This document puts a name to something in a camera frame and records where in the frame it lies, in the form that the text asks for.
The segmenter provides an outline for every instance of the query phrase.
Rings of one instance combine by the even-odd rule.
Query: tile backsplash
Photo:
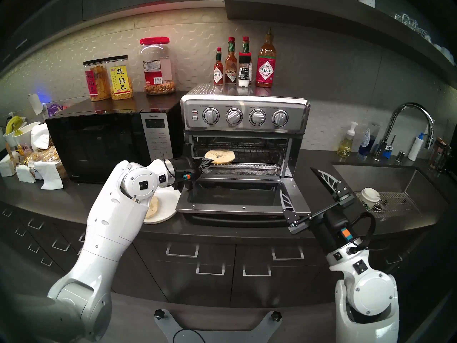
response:
[[[9,112],[33,120],[27,95],[42,102],[72,105],[88,97],[82,62],[128,55],[135,91],[142,91],[139,40],[170,38],[175,59],[177,88],[185,91],[212,80],[216,47],[227,53],[229,36],[235,51],[243,36],[250,37],[253,64],[266,31],[272,27],[278,51],[275,84],[288,85],[311,103],[302,148],[336,150],[341,137],[356,121],[353,150],[366,126],[381,125],[379,137],[392,111],[404,102],[422,104],[436,120],[436,136],[453,131],[457,121],[457,91],[417,63],[387,49],[342,34],[303,26],[259,21],[230,21],[224,8],[196,8],[130,16],[69,34],[39,49],[3,74],[0,79],[0,126]],[[415,136],[426,127],[417,111],[401,115],[392,131],[394,154],[409,151]]]

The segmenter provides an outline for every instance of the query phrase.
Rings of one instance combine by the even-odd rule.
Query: sink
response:
[[[446,200],[417,169],[334,164],[352,191],[359,197],[363,188],[379,192],[385,210],[370,212],[383,222],[406,228],[435,224],[447,209]]]

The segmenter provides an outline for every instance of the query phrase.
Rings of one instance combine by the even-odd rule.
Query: white plate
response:
[[[159,201],[159,208],[153,217],[144,219],[143,223],[145,224],[158,224],[176,214],[176,205],[178,204],[181,192],[174,190],[172,187],[157,188],[154,196]]]

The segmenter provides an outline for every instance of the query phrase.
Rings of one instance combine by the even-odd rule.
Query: banana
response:
[[[19,131],[18,129],[21,127],[22,123],[23,123],[22,117],[20,117],[18,115],[12,117],[10,119],[10,121],[8,122],[8,124],[6,125],[6,130],[5,130],[6,134],[8,135],[8,134],[12,133],[13,130],[15,132],[18,132]]]

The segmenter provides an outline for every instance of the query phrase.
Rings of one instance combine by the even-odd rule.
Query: oven knob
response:
[[[219,120],[219,112],[214,108],[206,108],[203,111],[203,120],[206,124],[215,124]]]
[[[253,125],[262,125],[265,121],[265,112],[261,109],[254,109],[249,114],[249,120]]]
[[[225,118],[230,125],[237,125],[243,120],[243,113],[237,108],[232,108],[228,110]]]
[[[284,126],[286,125],[287,121],[289,120],[289,116],[285,110],[278,110],[273,114],[272,122],[276,126]]]

